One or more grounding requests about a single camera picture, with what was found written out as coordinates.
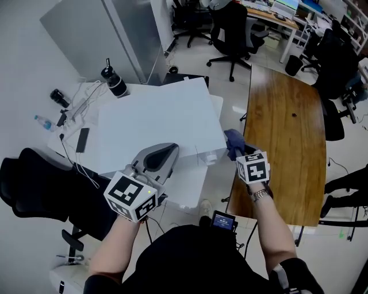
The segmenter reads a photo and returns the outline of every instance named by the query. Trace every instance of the clear plastic bottle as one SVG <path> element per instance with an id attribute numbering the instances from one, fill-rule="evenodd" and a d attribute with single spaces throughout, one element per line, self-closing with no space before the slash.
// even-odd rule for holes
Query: clear plastic bottle
<path id="1" fill-rule="evenodd" d="M 47 118 L 41 117 L 39 115 L 35 115 L 34 119 L 37 120 L 39 124 L 43 126 L 45 129 L 49 131 L 56 130 L 56 125 L 52 121 L 48 120 Z"/>

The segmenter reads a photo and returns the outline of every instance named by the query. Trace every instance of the wristwatch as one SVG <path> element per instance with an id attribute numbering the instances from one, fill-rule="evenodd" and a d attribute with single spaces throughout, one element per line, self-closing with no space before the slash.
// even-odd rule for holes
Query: wristwatch
<path id="1" fill-rule="evenodd" d="M 257 200 L 265 197 L 265 196 L 270 196 L 270 194 L 268 193 L 267 189 L 262 189 L 258 192 L 255 192 L 253 194 L 250 194 L 251 199 L 253 200 L 253 202 L 256 202 Z"/>

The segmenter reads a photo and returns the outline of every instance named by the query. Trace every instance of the trash can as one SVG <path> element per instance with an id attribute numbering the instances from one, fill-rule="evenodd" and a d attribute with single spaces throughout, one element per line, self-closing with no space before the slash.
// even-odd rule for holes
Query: trash can
<path id="1" fill-rule="evenodd" d="M 302 65 L 303 65 L 303 61 L 301 61 L 299 57 L 295 55 L 290 55 L 285 71 L 287 72 L 288 75 L 294 76 L 297 74 L 297 72 L 302 67 Z"/>

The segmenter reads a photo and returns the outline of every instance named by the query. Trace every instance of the black water bottle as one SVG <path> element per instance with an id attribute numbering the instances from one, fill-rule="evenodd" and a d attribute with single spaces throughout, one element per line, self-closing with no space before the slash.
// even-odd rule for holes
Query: black water bottle
<path id="1" fill-rule="evenodd" d="M 107 66 L 102 70 L 101 75 L 106 80 L 111 92 L 118 98 L 129 95 L 127 85 L 110 65 L 109 58 L 106 59 L 106 65 Z"/>

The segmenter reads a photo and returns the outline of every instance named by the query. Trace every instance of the wooden desk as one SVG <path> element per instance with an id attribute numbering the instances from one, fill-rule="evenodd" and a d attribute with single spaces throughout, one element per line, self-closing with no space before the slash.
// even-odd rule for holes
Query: wooden desk
<path id="1" fill-rule="evenodd" d="M 271 21 L 275 24 L 284 26 L 284 27 L 292 30 L 292 33 L 289 36 L 289 40 L 287 41 L 286 47 L 285 47 L 285 49 L 284 49 L 284 51 L 281 55 L 281 58 L 280 58 L 280 62 L 283 63 L 284 60 L 285 60 L 286 55 L 289 52 L 289 49 L 290 49 L 291 45 L 292 45 L 292 42 L 293 42 L 293 39 L 294 39 L 294 36 L 295 36 L 295 32 L 299 29 L 296 22 L 288 20 L 288 19 L 286 19 L 286 21 L 281 21 L 281 20 L 279 20 L 275 17 L 273 12 L 271 12 L 271 14 L 269 14 L 269 13 L 265 13 L 265 12 L 255 10 L 255 9 L 251 9 L 251 8 L 248 8 L 248 7 L 247 7 L 247 10 L 248 10 L 248 16 L 249 17 L 255 17 L 255 18 L 260 18 L 262 20 Z"/>
<path id="2" fill-rule="evenodd" d="M 284 221 L 317 226 L 326 178 L 326 143 L 316 89 L 252 65 L 244 138 L 267 151 L 270 187 Z M 246 186 L 236 175 L 227 213 L 252 218 L 252 208 Z"/>

